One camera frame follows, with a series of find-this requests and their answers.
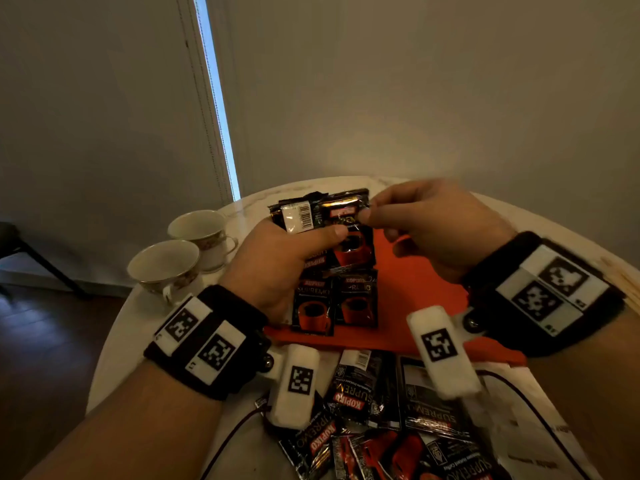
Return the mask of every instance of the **baseboard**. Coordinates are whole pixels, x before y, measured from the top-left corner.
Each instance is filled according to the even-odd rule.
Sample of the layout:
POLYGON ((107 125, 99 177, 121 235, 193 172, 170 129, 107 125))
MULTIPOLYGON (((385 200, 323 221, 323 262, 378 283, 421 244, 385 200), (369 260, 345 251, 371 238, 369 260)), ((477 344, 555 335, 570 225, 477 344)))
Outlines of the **baseboard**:
MULTIPOLYGON (((0 270, 0 283, 71 292, 69 288, 64 286, 62 282, 53 276, 43 276, 41 274, 17 273, 14 271, 0 270)), ((102 283, 91 283, 77 280, 76 283, 89 294, 126 298, 129 296, 129 293, 131 293, 131 288, 127 286, 105 285, 102 283)))

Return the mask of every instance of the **wrist strap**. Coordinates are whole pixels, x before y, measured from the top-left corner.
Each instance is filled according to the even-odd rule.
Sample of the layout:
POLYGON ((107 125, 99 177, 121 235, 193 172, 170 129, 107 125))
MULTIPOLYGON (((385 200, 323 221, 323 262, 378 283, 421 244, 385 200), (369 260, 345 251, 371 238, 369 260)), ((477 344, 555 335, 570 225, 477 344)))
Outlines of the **wrist strap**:
POLYGON ((226 288, 205 288, 169 314, 144 356, 185 386, 222 401, 251 380, 271 342, 267 317, 226 288))
POLYGON ((487 336, 530 357, 594 334, 623 309, 624 293, 585 260, 523 232, 463 279, 487 336))

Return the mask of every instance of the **white sensor device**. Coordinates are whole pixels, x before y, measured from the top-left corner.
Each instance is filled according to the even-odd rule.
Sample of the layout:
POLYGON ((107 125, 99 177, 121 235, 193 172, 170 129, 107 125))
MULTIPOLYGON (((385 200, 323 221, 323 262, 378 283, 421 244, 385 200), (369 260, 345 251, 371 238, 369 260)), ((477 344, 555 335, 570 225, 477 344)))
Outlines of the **white sensor device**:
POLYGON ((443 307, 423 308, 406 321, 438 396, 450 400, 481 391, 463 341, 443 307))
POLYGON ((268 421, 280 428, 306 428, 314 406, 320 352, 291 344, 270 347, 267 354, 273 358, 273 365, 261 375, 275 381, 269 393, 268 421))

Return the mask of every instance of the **wooden floor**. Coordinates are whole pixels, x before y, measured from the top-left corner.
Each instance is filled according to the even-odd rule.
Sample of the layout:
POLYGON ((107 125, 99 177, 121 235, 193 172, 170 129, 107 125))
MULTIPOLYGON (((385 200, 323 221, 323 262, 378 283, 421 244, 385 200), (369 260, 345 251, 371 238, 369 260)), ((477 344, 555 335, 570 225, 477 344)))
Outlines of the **wooden floor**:
POLYGON ((22 478, 84 417, 95 365, 122 298, 82 301, 4 285, 0 296, 0 463, 22 478))

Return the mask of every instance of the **cable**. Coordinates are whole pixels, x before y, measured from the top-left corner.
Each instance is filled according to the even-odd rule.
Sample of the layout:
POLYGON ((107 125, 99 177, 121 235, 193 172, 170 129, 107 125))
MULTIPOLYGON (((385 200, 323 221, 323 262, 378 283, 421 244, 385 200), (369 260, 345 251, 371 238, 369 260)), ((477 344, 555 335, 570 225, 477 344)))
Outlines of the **cable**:
POLYGON ((240 427, 249 419, 251 418, 251 416, 253 416, 254 414, 257 413, 268 413, 269 411, 271 411, 271 406, 265 406, 263 408, 258 408, 258 409, 254 409, 253 411, 251 411, 249 414, 247 414, 247 416, 245 416, 244 418, 242 418, 240 420, 240 422, 238 424, 236 424, 236 427, 233 428, 231 430, 231 433, 228 434, 228 436, 225 438, 225 440, 222 442, 222 444, 220 445, 220 448, 218 448, 218 451, 216 451, 216 454, 213 455, 213 458, 211 459, 211 461, 209 462, 209 464, 207 465, 207 468, 205 468, 204 473, 202 474, 202 476, 200 477, 200 480, 205 480, 207 478, 207 475, 209 475, 209 472, 211 471, 211 468, 213 467, 213 464, 216 462, 216 460, 218 459, 218 457, 220 456, 220 453, 222 453, 222 450, 225 449, 225 446, 227 446, 227 443, 229 443, 229 440, 231 438, 233 438, 233 436, 237 433, 238 429, 240 429, 240 427))
POLYGON ((538 410, 534 407, 534 405, 530 402, 530 400, 528 400, 528 398, 522 393, 522 391, 520 391, 520 389, 518 389, 516 386, 511 384, 507 379, 505 379, 504 377, 502 377, 499 374, 496 374, 495 372, 485 371, 484 369, 480 369, 480 370, 476 371, 476 373, 479 376, 489 376, 489 377, 493 377, 493 378, 498 379, 500 382, 503 382, 504 384, 507 384, 507 386, 509 386, 512 389, 512 391, 514 391, 517 395, 519 395, 520 398, 527 404, 529 409, 531 409, 531 411, 533 411, 533 414, 536 415, 536 417, 538 418, 540 423, 542 423, 542 426, 545 427, 545 429, 547 430, 549 435, 551 435, 553 440, 558 445, 558 448, 560 448, 560 450, 562 450, 562 453, 564 453, 564 455, 567 457, 567 459, 569 459, 569 461, 574 466, 574 468, 576 470, 578 470, 578 473, 580 473, 582 478, 584 478, 585 480, 591 480, 590 476, 588 476, 587 473, 585 473, 585 471, 582 468, 580 468, 580 465, 578 465, 578 462, 573 459, 573 457, 571 456, 571 453, 569 453, 567 451, 567 449, 564 447, 564 444, 562 443, 562 441, 560 441, 560 439, 554 433, 553 428, 551 428, 551 426, 549 426, 547 421, 545 421, 545 419, 542 417, 542 415, 538 412, 538 410))

